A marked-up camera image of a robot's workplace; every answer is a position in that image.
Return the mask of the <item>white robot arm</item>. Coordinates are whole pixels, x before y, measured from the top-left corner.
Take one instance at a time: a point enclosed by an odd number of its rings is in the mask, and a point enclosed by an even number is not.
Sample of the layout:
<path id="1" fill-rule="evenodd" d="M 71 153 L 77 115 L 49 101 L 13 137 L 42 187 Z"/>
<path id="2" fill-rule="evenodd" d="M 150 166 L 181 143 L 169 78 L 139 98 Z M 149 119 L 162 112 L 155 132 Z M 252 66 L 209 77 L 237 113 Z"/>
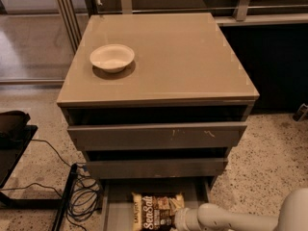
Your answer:
<path id="1" fill-rule="evenodd" d="M 308 189 L 291 192 L 278 217 L 229 212 L 204 203 L 196 209 L 183 208 L 175 215 L 178 231 L 308 231 Z"/>

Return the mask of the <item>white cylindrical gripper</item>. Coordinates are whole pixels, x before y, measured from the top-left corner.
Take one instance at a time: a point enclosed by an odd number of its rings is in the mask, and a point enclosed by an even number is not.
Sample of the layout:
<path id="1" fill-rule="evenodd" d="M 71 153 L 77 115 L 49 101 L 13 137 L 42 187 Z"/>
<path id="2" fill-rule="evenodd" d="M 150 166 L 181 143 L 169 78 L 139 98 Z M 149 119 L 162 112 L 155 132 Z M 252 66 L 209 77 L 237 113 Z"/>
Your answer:
<path id="1" fill-rule="evenodd" d="M 197 210 L 183 208 L 175 214 L 175 227 L 177 231 L 199 231 Z"/>

